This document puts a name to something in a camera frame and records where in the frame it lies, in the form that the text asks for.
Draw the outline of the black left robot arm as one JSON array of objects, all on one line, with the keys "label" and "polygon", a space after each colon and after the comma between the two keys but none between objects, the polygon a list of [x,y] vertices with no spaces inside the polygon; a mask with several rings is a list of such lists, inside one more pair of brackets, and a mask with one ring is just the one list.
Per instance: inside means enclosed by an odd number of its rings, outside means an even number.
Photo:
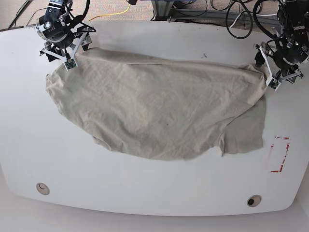
[{"label": "black left robot arm", "polygon": [[303,78],[299,64],[309,61],[309,2],[307,0],[280,0],[277,20],[281,32],[272,34],[265,29],[257,17],[257,8],[262,0],[253,7],[253,19],[259,29],[271,38],[268,42],[255,45],[258,50],[255,65],[260,68],[266,64],[269,77],[266,85],[277,90],[282,81],[294,83],[297,77]]}]

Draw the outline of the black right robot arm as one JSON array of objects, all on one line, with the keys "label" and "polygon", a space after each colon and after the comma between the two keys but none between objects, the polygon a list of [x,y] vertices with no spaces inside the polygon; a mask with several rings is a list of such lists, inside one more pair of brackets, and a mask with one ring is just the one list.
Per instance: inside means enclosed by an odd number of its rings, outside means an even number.
[{"label": "black right robot arm", "polygon": [[37,20],[37,34],[45,40],[40,55],[46,55],[50,62],[61,60],[67,70],[77,67],[75,55],[79,47],[84,51],[92,43],[90,33],[96,29],[84,23],[90,7],[88,0],[81,15],[71,14],[73,1],[51,0],[45,15]]}]

